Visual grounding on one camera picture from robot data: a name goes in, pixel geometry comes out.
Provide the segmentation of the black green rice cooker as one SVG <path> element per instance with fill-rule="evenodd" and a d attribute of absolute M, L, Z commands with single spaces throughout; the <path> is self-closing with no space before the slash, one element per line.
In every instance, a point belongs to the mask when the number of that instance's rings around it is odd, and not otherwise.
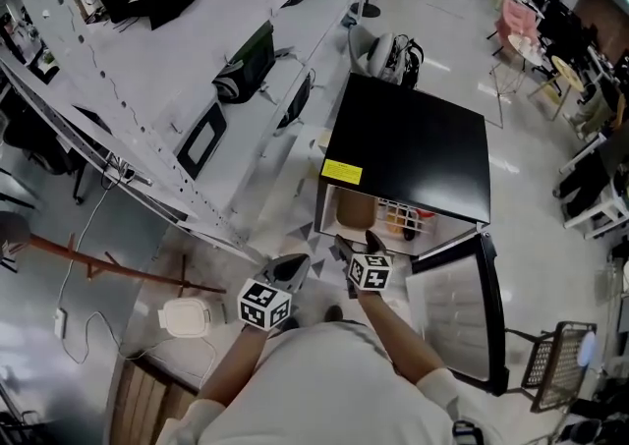
<path fill-rule="evenodd" d="M 273 25 L 265 22 L 237 51 L 214 79 L 222 103 L 249 101 L 275 64 Z"/>

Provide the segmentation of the pink chair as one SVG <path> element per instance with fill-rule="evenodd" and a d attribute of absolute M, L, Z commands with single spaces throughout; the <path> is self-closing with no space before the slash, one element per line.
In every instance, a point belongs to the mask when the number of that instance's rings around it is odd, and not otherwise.
<path fill-rule="evenodd" d="M 539 33 L 536 24 L 537 15 L 534 10 L 515 1 L 503 0 L 500 15 L 495 22 L 495 32 L 486 39 L 497 36 L 500 46 L 492 53 L 496 56 L 504 48 L 511 49 L 508 36 L 518 34 L 530 39 L 532 45 L 539 43 Z"/>

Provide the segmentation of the brown wooden coat rack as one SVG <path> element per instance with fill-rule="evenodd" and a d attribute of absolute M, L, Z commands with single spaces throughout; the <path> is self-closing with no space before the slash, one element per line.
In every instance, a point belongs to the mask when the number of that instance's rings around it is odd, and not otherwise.
<path fill-rule="evenodd" d="M 105 253 L 104 259 L 85 254 L 83 252 L 77 251 L 73 246 L 73 242 L 74 239 L 71 238 L 69 243 L 63 246 L 53 243 L 52 241 L 49 241 L 47 239 L 41 238 L 37 235 L 30 235 L 27 241 L 17 241 L 0 237 L 0 252 L 3 253 L 4 250 L 7 250 L 9 255 L 13 255 L 27 247 L 33 247 L 38 250 L 58 255 L 64 259 L 69 260 L 70 262 L 78 262 L 80 264 L 83 264 L 86 267 L 86 278 L 88 280 L 93 280 L 100 274 L 108 272 L 128 278 L 146 280 L 177 287 L 180 294 L 182 294 L 184 290 L 188 289 L 200 290 L 218 295 L 226 294 L 225 289 L 209 287 L 188 280 L 186 278 L 186 259 L 184 257 L 182 258 L 180 277 L 169 278 L 121 265 L 111 256 L 109 252 Z"/>

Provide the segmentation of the person's white shirt torso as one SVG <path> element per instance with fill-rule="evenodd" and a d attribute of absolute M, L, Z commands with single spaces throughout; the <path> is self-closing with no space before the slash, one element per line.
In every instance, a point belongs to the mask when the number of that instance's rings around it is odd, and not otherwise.
<path fill-rule="evenodd" d="M 368 327 L 328 322 L 271 339 L 232 403 L 193 402 L 155 445 L 455 445 L 458 421 L 502 445 L 448 369 L 411 383 Z"/>

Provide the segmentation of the white rice cooker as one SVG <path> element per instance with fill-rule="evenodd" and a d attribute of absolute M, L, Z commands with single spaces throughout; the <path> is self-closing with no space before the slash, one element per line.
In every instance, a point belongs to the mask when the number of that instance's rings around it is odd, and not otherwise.
<path fill-rule="evenodd" d="M 220 101 L 214 98 L 176 149 L 176 158 L 195 180 L 212 157 L 227 131 L 227 121 Z"/>

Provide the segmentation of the black backpack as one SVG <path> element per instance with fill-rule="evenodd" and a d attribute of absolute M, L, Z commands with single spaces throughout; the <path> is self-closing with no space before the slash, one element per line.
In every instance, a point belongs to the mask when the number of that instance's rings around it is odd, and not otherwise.
<path fill-rule="evenodd" d="M 390 79 L 402 87 L 415 89 L 425 61 L 423 48 L 406 34 L 394 37 L 390 61 Z"/>

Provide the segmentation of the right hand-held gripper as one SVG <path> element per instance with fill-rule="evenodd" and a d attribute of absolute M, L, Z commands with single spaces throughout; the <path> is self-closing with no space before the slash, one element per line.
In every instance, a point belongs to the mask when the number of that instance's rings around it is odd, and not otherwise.
<path fill-rule="evenodd" d="M 366 231 L 367 253 L 354 252 L 352 244 L 336 235 L 334 245 L 346 263 L 345 276 L 350 293 L 381 293 L 386 289 L 392 273 L 392 257 L 380 237 Z"/>

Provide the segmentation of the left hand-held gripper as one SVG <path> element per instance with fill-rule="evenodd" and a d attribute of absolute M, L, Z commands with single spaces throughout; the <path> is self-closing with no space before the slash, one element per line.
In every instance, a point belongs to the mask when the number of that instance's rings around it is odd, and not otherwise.
<path fill-rule="evenodd" d="M 309 270 L 308 255 L 288 254 L 270 260 L 240 290 L 239 318 L 264 331 L 279 326 L 290 315 L 293 298 L 302 289 Z"/>

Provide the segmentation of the beige translucent plastic container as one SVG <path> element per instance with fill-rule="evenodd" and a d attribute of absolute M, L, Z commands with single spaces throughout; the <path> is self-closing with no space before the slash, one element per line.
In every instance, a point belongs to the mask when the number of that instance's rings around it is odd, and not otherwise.
<path fill-rule="evenodd" d="M 336 219 L 344 227 L 365 231 L 374 225 L 377 207 L 375 197 L 341 189 L 338 194 Z"/>

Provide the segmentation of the round white side table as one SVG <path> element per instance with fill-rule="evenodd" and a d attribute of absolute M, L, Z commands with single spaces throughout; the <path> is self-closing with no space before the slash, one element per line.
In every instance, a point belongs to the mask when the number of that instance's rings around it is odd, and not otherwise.
<path fill-rule="evenodd" d="M 512 97 L 520 90 L 525 77 L 533 68 L 543 63 L 543 49 L 528 36 L 511 33 L 506 45 L 494 53 L 495 63 L 491 67 L 494 93 L 498 105 L 499 120 L 496 126 L 504 127 L 503 106 L 510 104 Z"/>

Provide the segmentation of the black mini fridge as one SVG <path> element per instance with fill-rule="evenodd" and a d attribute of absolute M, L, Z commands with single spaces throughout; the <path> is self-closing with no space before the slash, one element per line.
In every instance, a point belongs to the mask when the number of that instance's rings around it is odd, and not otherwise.
<path fill-rule="evenodd" d="M 372 231 L 407 256 L 416 330 L 461 381 L 493 396 L 508 385 L 505 323 L 487 231 L 490 177 L 482 115 L 434 95 L 358 74 L 343 93 L 319 173 L 315 229 L 361 243 L 336 219 L 341 189 L 377 199 Z M 388 210 L 417 232 L 385 226 Z"/>

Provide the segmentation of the white rectangular table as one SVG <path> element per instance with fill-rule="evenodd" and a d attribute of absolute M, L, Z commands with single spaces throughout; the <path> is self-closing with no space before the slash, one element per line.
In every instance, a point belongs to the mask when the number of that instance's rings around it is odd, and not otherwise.
<path fill-rule="evenodd" d="M 586 156 L 592 154 L 606 137 L 602 133 L 597 133 L 596 137 L 574 155 L 566 164 L 559 168 L 560 175 L 565 176 L 572 172 L 576 165 Z M 598 239 L 606 233 L 624 226 L 629 222 L 629 206 L 625 197 L 620 194 L 613 180 L 601 191 L 593 206 L 584 210 L 580 215 L 570 218 L 563 223 L 565 229 L 580 228 L 585 240 Z"/>

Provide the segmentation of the round yellow wooden table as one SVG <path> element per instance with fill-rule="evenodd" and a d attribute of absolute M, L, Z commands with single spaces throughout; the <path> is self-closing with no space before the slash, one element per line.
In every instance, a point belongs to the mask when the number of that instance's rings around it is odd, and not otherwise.
<path fill-rule="evenodd" d="M 578 73 L 561 58 L 553 55 L 551 57 L 551 64 L 554 67 L 556 73 L 552 75 L 549 80 L 541 83 L 536 89 L 529 93 L 527 95 L 527 98 L 533 99 L 535 96 L 538 95 L 539 92 L 544 92 L 548 87 L 557 85 L 561 90 L 561 94 L 555 94 L 558 102 L 556 104 L 556 110 L 550 118 L 550 121 L 554 122 L 560 115 L 568 96 L 573 91 L 576 91 L 577 93 L 582 93 L 585 87 Z"/>

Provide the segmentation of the person's left forearm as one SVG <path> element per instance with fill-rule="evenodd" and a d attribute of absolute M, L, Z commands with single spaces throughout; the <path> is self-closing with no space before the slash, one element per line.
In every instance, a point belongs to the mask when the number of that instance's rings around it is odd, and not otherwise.
<path fill-rule="evenodd" d="M 252 378 L 268 333 L 245 326 L 198 392 L 198 400 L 228 407 Z"/>

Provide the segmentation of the white triangle-patterned small table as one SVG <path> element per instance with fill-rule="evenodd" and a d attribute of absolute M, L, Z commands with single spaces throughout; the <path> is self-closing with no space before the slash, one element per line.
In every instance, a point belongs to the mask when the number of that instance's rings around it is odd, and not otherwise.
<path fill-rule="evenodd" d="M 303 126 L 270 190 L 249 244 L 264 256 L 305 253 L 308 277 L 345 289 L 346 264 L 332 236 L 315 229 L 318 175 L 331 131 Z"/>

